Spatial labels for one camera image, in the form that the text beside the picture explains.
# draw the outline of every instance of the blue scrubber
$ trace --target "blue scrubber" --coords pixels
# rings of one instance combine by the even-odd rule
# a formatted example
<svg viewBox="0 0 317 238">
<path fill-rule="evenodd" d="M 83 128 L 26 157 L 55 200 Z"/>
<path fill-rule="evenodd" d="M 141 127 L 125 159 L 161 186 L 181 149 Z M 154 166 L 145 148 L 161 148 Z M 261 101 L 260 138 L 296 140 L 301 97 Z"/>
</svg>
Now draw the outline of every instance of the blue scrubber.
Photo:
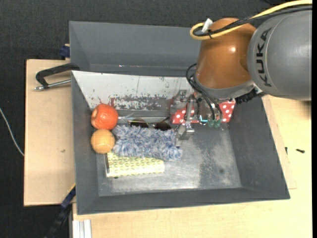
<svg viewBox="0 0 317 238">
<path fill-rule="evenodd" d="M 117 125 L 112 133 L 116 137 L 113 152 L 120 157 L 152 157 L 164 161 L 180 160 L 182 150 L 175 146 L 174 130 Z"/>
</svg>

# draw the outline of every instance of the yellow cable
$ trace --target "yellow cable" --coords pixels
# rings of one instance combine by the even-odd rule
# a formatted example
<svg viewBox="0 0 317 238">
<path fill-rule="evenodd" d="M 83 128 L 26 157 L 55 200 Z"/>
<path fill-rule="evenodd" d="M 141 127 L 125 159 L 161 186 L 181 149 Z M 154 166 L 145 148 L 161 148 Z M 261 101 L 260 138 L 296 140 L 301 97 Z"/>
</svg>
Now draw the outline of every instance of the yellow cable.
<svg viewBox="0 0 317 238">
<path fill-rule="evenodd" d="M 263 15 L 268 15 L 272 12 L 275 12 L 275 11 L 278 11 L 278 10 L 281 10 L 281 9 L 284 9 L 284 8 L 287 8 L 287 7 L 290 7 L 290 6 L 296 6 L 296 5 L 304 5 L 304 4 L 313 4 L 313 0 L 297 0 L 297 1 L 291 1 L 291 2 L 286 2 L 286 3 L 282 3 L 280 5 L 277 5 L 277 6 L 274 6 L 270 9 L 267 9 L 259 14 L 256 14 L 254 15 L 253 17 L 251 18 L 256 18 L 256 17 L 260 17 L 260 16 L 263 16 Z M 243 26 L 243 25 L 240 25 L 240 26 L 236 26 L 236 27 L 233 27 L 233 28 L 230 28 L 230 29 L 227 29 L 227 30 L 224 30 L 220 33 L 216 33 L 216 34 L 212 34 L 211 36 L 196 36 L 194 35 L 194 31 L 199 28 L 199 27 L 202 27 L 204 25 L 204 23 L 198 23 L 196 25 L 194 25 L 191 29 L 190 29 L 190 36 L 195 39 L 195 40 L 208 40 L 210 39 L 210 37 L 212 38 L 216 38 L 216 37 L 219 37 L 221 35 L 224 35 L 224 34 L 227 34 L 231 31 L 234 31 L 236 29 L 238 29 L 239 27 Z"/>
</svg>

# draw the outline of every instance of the green connector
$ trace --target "green connector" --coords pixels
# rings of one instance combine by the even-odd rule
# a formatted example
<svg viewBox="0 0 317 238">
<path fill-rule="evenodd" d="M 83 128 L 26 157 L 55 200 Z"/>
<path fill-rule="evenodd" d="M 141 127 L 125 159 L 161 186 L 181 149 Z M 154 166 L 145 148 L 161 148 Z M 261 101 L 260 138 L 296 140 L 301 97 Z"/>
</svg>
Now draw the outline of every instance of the green connector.
<svg viewBox="0 0 317 238">
<path fill-rule="evenodd" d="M 220 124 L 221 124 L 221 120 L 216 120 L 216 121 L 214 122 L 214 127 L 215 127 L 215 128 L 219 128 L 219 127 L 220 127 Z"/>
<path fill-rule="evenodd" d="M 209 128 L 212 128 L 213 127 L 213 124 L 214 124 L 214 120 L 210 120 L 207 125 Z"/>
</svg>

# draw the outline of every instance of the dark floor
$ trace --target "dark floor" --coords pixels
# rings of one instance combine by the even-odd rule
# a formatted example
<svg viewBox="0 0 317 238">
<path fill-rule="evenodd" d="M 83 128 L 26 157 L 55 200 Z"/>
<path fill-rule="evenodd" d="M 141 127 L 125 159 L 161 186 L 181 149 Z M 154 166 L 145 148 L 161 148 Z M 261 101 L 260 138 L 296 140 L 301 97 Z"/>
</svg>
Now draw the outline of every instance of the dark floor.
<svg viewBox="0 0 317 238">
<path fill-rule="evenodd" d="M 24 60 L 61 59 L 69 20 L 191 27 L 207 17 L 242 18 L 271 6 L 264 0 L 0 0 L 0 107 L 23 148 Z M 2 117 L 0 155 L 0 237 L 43 237 L 59 208 L 23 207 L 24 159 Z M 67 237 L 67 227 L 60 237 Z"/>
</svg>

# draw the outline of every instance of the orange ball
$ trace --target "orange ball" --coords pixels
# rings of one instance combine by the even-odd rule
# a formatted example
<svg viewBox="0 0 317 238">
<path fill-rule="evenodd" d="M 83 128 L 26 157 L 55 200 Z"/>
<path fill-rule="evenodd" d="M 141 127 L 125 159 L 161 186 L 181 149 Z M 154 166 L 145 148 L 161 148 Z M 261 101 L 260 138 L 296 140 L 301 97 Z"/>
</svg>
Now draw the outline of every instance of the orange ball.
<svg viewBox="0 0 317 238">
<path fill-rule="evenodd" d="M 115 139 L 110 130 L 98 129 L 93 133 L 90 143 L 96 153 L 105 154 L 113 149 Z"/>
<path fill-rule="evenodd" d="M 97 105 L 91 115 L 91 124 L 96 129 L 112 130 L 118 122 L 118 112 L 108 104 Z"/>
</svg>

